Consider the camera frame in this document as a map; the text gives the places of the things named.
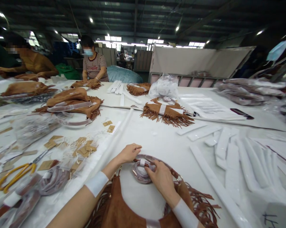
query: stacked bags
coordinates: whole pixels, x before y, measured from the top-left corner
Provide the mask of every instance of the stacked bags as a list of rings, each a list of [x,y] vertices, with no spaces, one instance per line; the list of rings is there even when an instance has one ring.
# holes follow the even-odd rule
[[[216,84],[218,94],[239,105],[264,105],[272,97],[284,97],[279,90],[286,87],[285,82],[272,83],[264,79],[227,79]]]

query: hanging face mask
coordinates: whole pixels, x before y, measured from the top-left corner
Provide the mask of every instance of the hanging face mask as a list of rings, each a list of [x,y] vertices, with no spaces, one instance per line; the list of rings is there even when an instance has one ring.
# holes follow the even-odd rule
[[[286,49],[286,41],[282,41],[274,47],[267,55],[267,61],[276,61]]]
[[[84,55],[91,57],[93,56],[93,51],[91,51],[90,49],[84,49]]]

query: brown fringe handbag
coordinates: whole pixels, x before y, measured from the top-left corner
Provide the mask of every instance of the brown fringe handbag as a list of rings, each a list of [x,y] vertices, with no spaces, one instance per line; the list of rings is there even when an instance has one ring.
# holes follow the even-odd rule
[[[150,83],[141,83],[141,84],[130,83],[127,85],[127,90],[133,96],[141,96],[148,94],[150,87],[151,87]]]
[[[159,98],[152,99],[147,102],[143,108],[141,117],[146,116],[151,120],[160,121],[165,124],[172,124],[174,127],[187,127],[193,123],[193,119],[189,118],[185,113],[180,104],[175,103],[174,105],[164,105],[158,102]]]

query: white fabric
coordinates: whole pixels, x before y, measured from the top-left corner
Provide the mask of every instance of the white fabric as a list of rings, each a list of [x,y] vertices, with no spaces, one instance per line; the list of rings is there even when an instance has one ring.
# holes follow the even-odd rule
[[[182,228],[196,228],[198,227],[199,220],[191,212],[183,199],[180,199],[179,203],[172,210],[177,217]]]
[[[94,195],[94,197],[97,197],[108,181],[108,177],[100,171],[93,178],[88,180],[85,185]]]
[[[14,191],[4,200],[3,204],[13,207],[21,198],[22,197]]]

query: forearm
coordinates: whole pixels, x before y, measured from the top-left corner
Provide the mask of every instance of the forearm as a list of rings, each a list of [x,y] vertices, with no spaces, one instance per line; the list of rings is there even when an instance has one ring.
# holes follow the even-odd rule
[[[111,160],[108,165],[102,170],[107,179],[96,180],[94,178],[88,180],[68,203],[54,217],[47,228],[82,228],[88,221],[93,209],[95,208],[101,193],[103,192],[106,182],[111,179],[116,170],[121,166],[121,162],[116,157]],[[97,193],[97,197],[92,192],[96,189],[101,189]]]

